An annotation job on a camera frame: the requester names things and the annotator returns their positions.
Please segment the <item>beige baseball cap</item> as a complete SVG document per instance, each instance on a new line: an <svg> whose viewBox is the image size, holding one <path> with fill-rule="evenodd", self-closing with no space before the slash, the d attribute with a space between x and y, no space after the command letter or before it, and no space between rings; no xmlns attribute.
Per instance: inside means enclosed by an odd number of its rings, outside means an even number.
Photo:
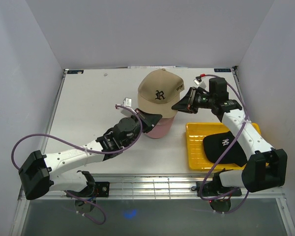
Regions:
<svg viewBox="0 0 295 236"><path fill-rule="evenodd" d="M180 101L184 80L166 69L150 72L138 87L138 108L162 118L173 118L177 111L172 106Z"/></svg>

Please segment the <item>black NY baseball cap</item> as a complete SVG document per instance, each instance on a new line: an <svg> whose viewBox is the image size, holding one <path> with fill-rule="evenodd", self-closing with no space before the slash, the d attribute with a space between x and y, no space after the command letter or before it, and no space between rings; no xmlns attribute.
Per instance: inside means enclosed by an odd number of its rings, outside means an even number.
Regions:
<svg viewBox="0 0 295 236"><path fill-rule="evenodd" d="M206 158L209 162L215 163L222 153L234 140L233 134L229 132L218 133L204 137L203 145ZM224 155L220 164L235 164L243 167L247 163L246 155L239 145L238 141L234 143L231 149Z"/></svg>

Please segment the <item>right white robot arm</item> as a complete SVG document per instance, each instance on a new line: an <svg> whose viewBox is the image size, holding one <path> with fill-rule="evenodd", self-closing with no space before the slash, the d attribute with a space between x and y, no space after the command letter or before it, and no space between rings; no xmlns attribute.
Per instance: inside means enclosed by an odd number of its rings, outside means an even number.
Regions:
<svg viewBox="0 0 295 236"><path fill-rule="evenodd" d="M254 193L283 186L286 178L287 154L275 149L253 127L248 119L244 103L229 98L230 84L225 78L211 75L209 90L200 86L191 87L173 110L195 114L199 108L210 109L234 136L233 141L214 163L218 165L226 153L238 143L242 148L246 164L243 170L222 170L214 174L212 181L203 181L199 194L205 192L212 199L227 196L240 188Z"/></svg>

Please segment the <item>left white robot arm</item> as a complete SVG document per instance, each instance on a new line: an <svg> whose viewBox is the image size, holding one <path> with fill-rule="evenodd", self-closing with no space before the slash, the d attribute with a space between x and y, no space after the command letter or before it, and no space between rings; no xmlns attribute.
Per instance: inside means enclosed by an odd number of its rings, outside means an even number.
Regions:
<svg viewBox="0 0 295 236"><path fill-rule="evenodd" d="M50 191L67 191L69 196L77 197L93 195L96 190L94 178L79 168L121 155L162 119L160 114L148 114L140 109L129 108L128 111L132 114L130 117L122 118L102 136L83 146L55 138L72 148L47 154L40 150L32 152L18 168L26 199L35 200Z"/></svg>

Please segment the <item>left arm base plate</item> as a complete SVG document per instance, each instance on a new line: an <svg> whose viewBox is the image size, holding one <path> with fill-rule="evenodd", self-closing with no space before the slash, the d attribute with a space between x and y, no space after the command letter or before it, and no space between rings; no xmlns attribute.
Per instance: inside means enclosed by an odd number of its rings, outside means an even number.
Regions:
<svg viewBox="0 0 295 236"><path fill-rule="evenodd" d="M80 192L68 190L70 194L80 198L96 198L96 197L108 197L110 191L110 183L105 182L95 182L88 184Z"/></svg>

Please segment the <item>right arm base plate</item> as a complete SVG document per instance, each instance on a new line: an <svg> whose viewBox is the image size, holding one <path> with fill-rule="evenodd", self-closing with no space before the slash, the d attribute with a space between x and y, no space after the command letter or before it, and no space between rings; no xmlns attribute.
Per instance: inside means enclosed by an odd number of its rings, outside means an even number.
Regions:
<svg viewBox="0 0 295 236"><path fill-rule="evenodd" d="M239 188L223 186L216 187L213 183L211 183L211 181L206 182L202 190L203 197L217 197L226 193L228 193L227 196L232 195L238 197L242 195L242 192Z"/></svg>

